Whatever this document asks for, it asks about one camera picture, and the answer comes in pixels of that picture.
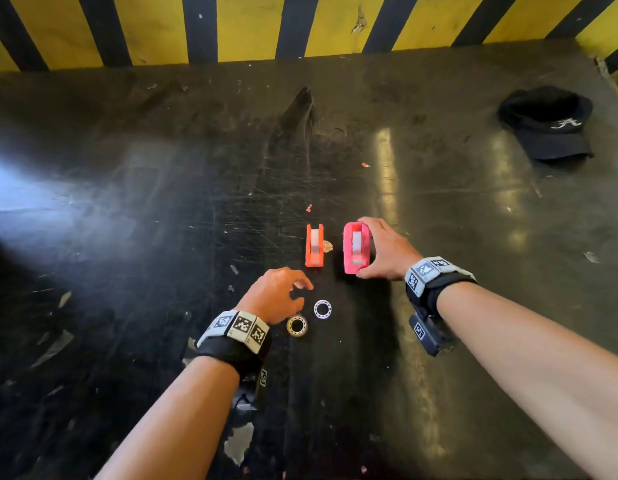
white plastic ring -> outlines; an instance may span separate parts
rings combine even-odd
[[[327,305],[327,312],[324,315],[318,311],[318,306],[320,305]],[[313,313],[322,320],[329,318],[329,315],[331,315],[331,304],[325,299],[320,299],[315,302],[315,305],[313,305]]]
[[[293,329],[293,324],[295,322],[300,322],[302,324],[302,328],[298,331],[295,331]],[[302,337],[305,333],[307,333],[308,326],[309,324],[302,315],[294,315],[293,317],[289,318],[289,321],[286,323],[286,330],[293,337]]]

cap logo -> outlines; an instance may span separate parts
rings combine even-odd
[[[568,120],[558,121],[558,124],[559,126],[552,126],[551,129],[559,130],[561,128],[564,128],[567,125],[580,126],[582,123],[577,122],[577,120],[574,120],[573,118],[569,118]]]

forearm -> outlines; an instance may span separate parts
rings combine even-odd
[[[97,478],[204,478],[238,382],[231,365],[206,356],[194,359],[133,428]]]
[[[505,392],[595,478],[618,478],[618,357],[473,283],[438,310]]]

pink tape dispenser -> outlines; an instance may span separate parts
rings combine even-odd
[[[369,266],[371,259],[371,232],[369,227],[360,222],[350,222],[345,225],[343,250],[345,273],[356,274],[363,267]]]

black wrist strap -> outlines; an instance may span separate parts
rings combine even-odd
[[[233,365],[240,376],[240,380],[243,380],[248,374],[257,373],[260,370],[271,347],[271,342],[271,335],[267,334],[260,352],[256,355],[245,344],[224,335],[207,337],[197,348],[196,355],[206,355]]]
[[[424,305],[427,311],[431,315],[439,317],[440,313],[438,313],[438,297],[440,296],[440,293],[449,285],[460,282],[475,283],[475,280],[471,276],[467,276],[466,274],[454,271],[453,273],[441,274],[433,281],[427,283],[427,288],[425,289],[425,296],[423,297],[425,298]]]

